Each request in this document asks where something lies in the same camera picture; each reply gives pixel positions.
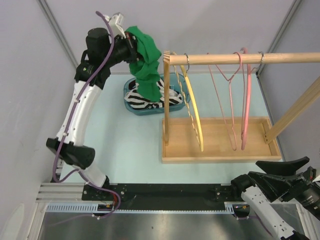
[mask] wire hanger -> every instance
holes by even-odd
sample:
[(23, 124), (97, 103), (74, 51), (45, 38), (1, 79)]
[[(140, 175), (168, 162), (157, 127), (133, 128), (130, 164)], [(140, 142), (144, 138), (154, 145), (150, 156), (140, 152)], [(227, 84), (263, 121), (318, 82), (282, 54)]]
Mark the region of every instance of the wire hanger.
[[(241, 48), (241, 51), (243, 51), (244, 54), (248, 53), (248, 50), (245, 47)], [(217, 89), (217, 86), (216, 86), (216, 83), (215, 83), (214, 76), (213, 76), (213, 73), (212, 73), (210, 65), (208, 65), (208, 68), (209, 68), (210, 75), (211, 75), (211, 78), (212, 78), (212, 82), (213, 82), (213, 85), (214, 85), (215, 93), (216, 93), (216, 96), (218, 98), (218, 102), (219, 102), (219, 106), (220, 106), (220, 109), (221, 109), (223, 121), (224, 121), (226, 130), (227, 130), (227, 133), (228, 133), (228, 136), (229, 136), (229, 141), (230, 141), (230, 144), (231, 144), (231, 148), (234, 151), (236, 151), (238, 145), (237, 145), (236, 132), (235, 132), (235, 129), (234, 129), (235, 118), (234, 118), (234, 108), (233, 108), (233, 101), (232, 101), (231, 82), (232, 82), (232, 79), (235, 77), (235, 75), (239, 72), (239, 70), (242, 69), (242, 76), (243, 76), (243, 103), (242, 103), (242, 118), (241, 118), (241, 140), (242, 140), (241, 149), (244, 150), (245, 146), (246, 146), (246, 143), (247, 143), (248, 121), (249, 121), (249, 112), (250, 112), (250, 98), (251, 98), (251, 73), (252, 73), (252, 70), (251, 70), (251, 65), (247, 64), (246, 65), (247, 66), (247, 72), (246, 72), (247, 84), (246, 84), (245, 71), (244, 71), (244, 65), (242, 64), (241, 54), (239, 52), (234, 52), (233, 54), (237, 54), (239, 56), (240, 64), (239, 64), (238, 69), (235, 71), (235, 73), (230, 78), (226, 77), (226, 75), (221, 71), (221, 69), (219, 68), (219, 66), (217, 64), (215, 64), (215, 66), (218, 68), (219, 72), (222, 74), (222, 76), (225, 78), (225, 80), (227, 82), (229, 82), (229, 99), (230, 99), (231, 118), (232, 118), (231, 130), (232, 130), (232, 133), (233, 133), (234, 141), (232, 141), (231, 134), (230, 134), (230, 131), (229, 131), (228, 126), (227, 126), (227, 121), (226, 121), (226, 118), (225, 118), (224, 110), (223, 110), (223, 107), (221, 105), (221, 101), (220, 101), (219, 94), (218, 94), (218, 89)]]

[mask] white robotic arm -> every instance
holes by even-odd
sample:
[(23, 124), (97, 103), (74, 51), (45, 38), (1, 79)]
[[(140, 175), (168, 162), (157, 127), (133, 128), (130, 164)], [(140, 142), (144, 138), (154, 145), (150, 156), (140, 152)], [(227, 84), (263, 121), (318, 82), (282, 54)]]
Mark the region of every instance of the white robotic arm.
[(110, 44), (110, 35), (104, 28), (94, 28), (88, 32), (87, 50), (83, 52), (81, 63), (76, 69), (74, 91), (68, 112), (56, 138), (48, 138), (46, 146), (56, 154), (56, 159), (58, 156), (73, 166), (93, 185), (108, 188), (108, 177), (94, 163), (95, 150), (84, 146), (86, 128), (96, 100), (111, 74), (110, 68), (122, 61), (132, 63), (137, 61), (138, 57), (136, 38), (124, 32), (122, 28), (124, 16), (121, 13), (112, 17), (100, 13), (98, 15), (108, 24), (110, 35), (114, 36), (114, 39)]
[(254, 209), (274, 239), (289, 239), (294, 234), (294, 229), (279, 216), (257, 186), (247, 188), (241, 198)]

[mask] metal floor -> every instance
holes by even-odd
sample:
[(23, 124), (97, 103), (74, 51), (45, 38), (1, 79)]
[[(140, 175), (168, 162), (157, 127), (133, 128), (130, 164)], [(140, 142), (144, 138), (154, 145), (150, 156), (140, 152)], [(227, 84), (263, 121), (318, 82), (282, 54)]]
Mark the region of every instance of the metal floor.
[[(304, 233), (295, 204), (272, 206), (296, 231)], [(257, 219), (236, 220), (230, 214), (116, 213), (101, 220), (88, 216), (50, 226), (75, 215), (46, 213), (38, 240), (273, 239)]]

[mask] purple cable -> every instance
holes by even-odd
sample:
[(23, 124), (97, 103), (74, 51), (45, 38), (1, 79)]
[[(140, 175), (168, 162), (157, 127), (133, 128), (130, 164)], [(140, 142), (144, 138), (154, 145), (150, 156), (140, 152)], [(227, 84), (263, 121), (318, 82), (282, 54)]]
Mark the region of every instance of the purple cable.
[[(96, 186), (96, 185), (94, 185), (92, 182), (90, 182), (81, 172), (79, 172), (79, 174), (80, 174), (80, 176), (83, 178), (83, 180), (85, 180), (86, 182), (88, 182), (88, 184), (89, 184), (91, 187), (94, 187), (94, 188), (96, 188), (96, 189), (98, 189), (98, 190), (101, 190), (101, 191), (105, 191), (105, 192), (109, 192), (109, 193), (111, 193), (111, 194), (114, 194), (114, 195), (116, 195), (116, 197), (117, 197), (118, 200), (119, 200), (118, 204), (116, 205), (116, 207), (115, 207), (112, 211), (108, 212), (106, 215), (99, 216), (99, 217), (97, 217), (97, 218), (99, 218), (99, 219), (105, 219), (105, 218), (109, 217), (111, 214), (113, 214), (115, 211), (117, 211), (117, 210), (119, 209), (120, 204), (121, 204), (121, 198), (120, 198), (120, 196), (119, 196), (118, 193), (116, 193), (115, 191), (109, 190), (109, 189), (105, 189), (105, 188)], [(76, 215), (76, 216), (73, 216), (73, 217), (71, 217), (71, 218), (69, 218), (69, 219), (62, 220), (62, 221), (59, 221), (59, 222), (50, 224), (49, 226), (50, 226), (50, 227), (54, 227), (54, 226), (56, 226), (56, 225), (64, 224), (64, 223), (69, 222), (69, 221), (71, 221), (71, 220), (75, 220), (75, 219), (82, 218), (82, 217), (92, 217), (92, 214)]]
[(260, 217), (258, 216), (258, 214), (257, 214), (257, 213), (255, 213), (255, 214), (256, 214), (256, 218), (259, 220), (261, 226), (262, 226), (262, 227), (264, 228), (264, 230), (272, 237), (271, 232), (266, 228), (266, 226), (265, 226), (264, 223), (261, 221), (261, 219), (260, 219)]
[(94, 77), (98, 74), (98, 72), (100, 72), (100, 70), (104, 67), (104, 65), (106, 64), (106, 62), (108, 61), (113, 49), (114, 49), (114, 46), (115, 46), (115, 41), (114, 41), (114, 33), (112, 32), (112, 29), (108, 23), (108, 21), (105, 19), (105, 17), (101, 14), (101, 12), (99, 11), (96, 11), (95, 12), (99, 17), (102, 18), (102, 20), (104, 21), (104, 23), (106, 24), (106, 27), (108, 28), (109, 30), (109, 33), (110, 33), (110, 37), (112, 39), (111, 41), (111, 46), (110, 46), (110, 49), (106, 55), (106, 57), (104, 58), (103, 62), (100, 64), (100, 66), (95, 70), (95, 72), (89, 77), (89, 79), (85, 82), (85, 84), (83, 85), (83, 87), (81, 88), (78, 96), (76, 97), (76, 101), (74, 102), (73, 106), (72, 106), (72, 109), (70, 111), (70, 115), (69, 115), (69, 118), (68, 118), (68, 121), (66, 122), (66, 125), (65, 125), (65, 129), (64, 129), (64, 135), (62, 136), (61, 138), (61, 141), (59, 143), (59, 146), (58, 146), (58, 149), (56, 150), (56, 154), (55, 154), (55, 158), (54, 158), (54, 162), (53, 162), (53, 168), (52, 168), (52, 178), (53, 180), (56, 182), (56, 183), (62, 183), (64, 182), (71, 174), (75, 173), (75, 172), (79, 172), (78, 169), (74, 169), (72, 170), (71, 172), (69, 172), (63, 179), (59, 180), (57, 179), (57, 176), (56, 176), (56, 171), (57, 171), (57, 167), (58, 167), (58, 160), (59, 160), (59, 155), (60, 155), (60, 152), (61, 152), (61, 148), (64, 144), (64, 141), (66, 139), (66, 136), (65, 134), (68, 133), (69, 131), (69, 127), (70, 127), (70, 124), (71, 124), (71, 120), (72, 120), (72, 117), (74, 116), (75, 114), (75, 111), (76, 111), (76, 107), (77, 107), (77, 104), (78, 104), (78, 101), (79, 99), (81, 98), (82, 94), (84, 93), (86, 87), (90, 84), (90, 82), (94, 79)]
[(247, 219), (258, 219), (258, 221), (260, 222), (261, 226), (264, 228), (264, 230), (272, 237), (271, 232), (266, 228), (266, 226), (264, 225), (264, 223), (262, 222), (262, 220), (260, 219), (260, 217), (257, 215), (257, 213), (255, 212), (255, 216), (249, 216), (249, 218), (246, 217), (238, 217), (237, 220), (247, 220)]
[[(76, 107), (77, 107), (77, 104), (78, 104), (78, 101), (79, 99), (81, 98), (82, 94), (84, 93), (86, 87), (90, 84), (90, 82), (94, 79), (94, 77), (98, 74), (98, 72), (104, 67), (104, 65), (106, 64), (106, 62), (108, 61), (113, 49), (114, 49), (114, 46), (115, 46), (115, 41), (114, 41), (114, 33), (108, 23), (108, 21), (105, 19), (105, 17), (99, 12), (99, 11), (96, 11), (95, 12), (99, 17), (102, 18), (102, 20), (104, 21), (104, 23), (106, 24), (108, 30), (109, 30), (109, 33), (110, 33), (110, 37), (112, 39), (111, 41), (111, 46), (110, 46), (110, 49), (106, 55), (106, 57), (104, 58), (103, 62), (100, 64), (100, 66), (95, 70), (95, 72), (89, 77), (89, 79), (85, 82), (85, 84), (83, 85), (83, 87), (81, 88), (78, 96), (76, 97), (76, 101), (74, 102), (73, 106), (72, 106), (72, 109), (70, 111), (70, 115), (69, 115), (69, 118), (68, 118), (68, 121), (65, 125), (65, 129), (64, 129), (64, 133), (67, 134), (68, 130), (69, 130), (69, 127), (70, 127), (70, 124), (71, 124), (71, 120), (72, 120), (72, 117), (75, 113), (75, 110), (76, 110)], [(60, 144), (58, 146), (58, 149), (56, 151), (56, 154), (55, 154), (55, 158), (54, 158), (54, 163), (53, 163), (53, 168), (52, 168), (52, 178), (53, 180), (56, 182), (56, 183), (62, 183), (64, 182), (71, 174), (75, 173), (75, 172), (78, 172), (80, 174), (80, 176), (86, 181), (88, 182), (88, 184), (98, 190), (101, 190), (101, 191), (105, 191), (105, 192), (109, 192), (111, 194), (114, 194), (116, 195), (116, 197), (118, 198), (118, 204), (117, 206), (109, 213), (107, 213), (106, 215), (104, 216), (100, 216), (99, 218), (100, 219), (104, 219), (108, 216), (110, 216), (113, 212), (115, 212), (116, 210), (119, 209), (120, 207), (120, 204), (121, 204), (121, 198), (119, 196), (118, 193), (116, 193), (115, 191), (112, 191), (112, 190), (109, 190), (109, 189), (105, 189), (105, 188), (102, 188), (102, 187), (98, 187), (96, 185), (94, 185), (92, 182), (90, 182), (81, 172), (79, 172), (78, 169), (74, 169), (72, 170), (71, 172), (69, 172), (63, 179), (59, 180), (57, 179), (56, 177), (56, 171), (57, 171), (57, 167), (58, 167), (58, 159), (59, 159), (59, 155), (60, 155), (60, 152), (61, 152), (61, 148), (63, 146), (63, 143), (66, 139), (66, 136), (63, 135), (62, 138), (61, 138), (61, 141), (60, 141)], [(54, 224), (50, 224), (51, 227), (53, 226), (56, 226), (56, 225), (59, 225), (59, 224), (63, 224), (63, 223), (66, 223), (68, 221), (71, 221), (71, 220), (74, 220), (74, 219), (78, 219), (78, 218), (81, 218), (81, 217), (88, 217), (88, 216), (92, 216), (91, 214), (82, 214), (82, 215), (77, 215), (77, 216), (74, 216), (74, 217), (71, 217), (69, 219), (66, 219), (66, 220), (63, 220), (63, 221), (60, 221), (60, 222), (56, 222)]]

